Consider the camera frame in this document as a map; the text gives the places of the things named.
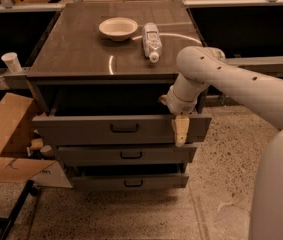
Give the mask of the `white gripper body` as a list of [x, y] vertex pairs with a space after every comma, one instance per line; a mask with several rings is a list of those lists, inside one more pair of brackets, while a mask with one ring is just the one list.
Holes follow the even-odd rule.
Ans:
[[167, 106], [174, 115], [188, 115], [193, 112], [198, 96], [197, 88], [178, 89], [176, 86], [171, 86], [168, 93], [161, 95], [158, 101]]

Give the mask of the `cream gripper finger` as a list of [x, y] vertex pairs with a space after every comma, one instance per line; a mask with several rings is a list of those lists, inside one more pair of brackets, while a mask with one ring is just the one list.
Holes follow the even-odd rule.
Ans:
[[189, 125], [190, 125], [190, 119], [188, 116], [177, 115], [172, 120], [174, 141], [177, 147], [182, 147], [186, 143]]

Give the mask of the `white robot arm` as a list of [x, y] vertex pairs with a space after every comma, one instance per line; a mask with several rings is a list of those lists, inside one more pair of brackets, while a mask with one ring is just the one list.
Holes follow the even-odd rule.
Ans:
[[189, 114], [212, 85], [279, 130], [264, 150], [255, 181], [249, 240], [283, 240], [283, 80], [229, 65], [217, 48], [190, 46], [176, 58], [179, 75], [161, 102], [175, 115], [175, 144], [184, 145]]

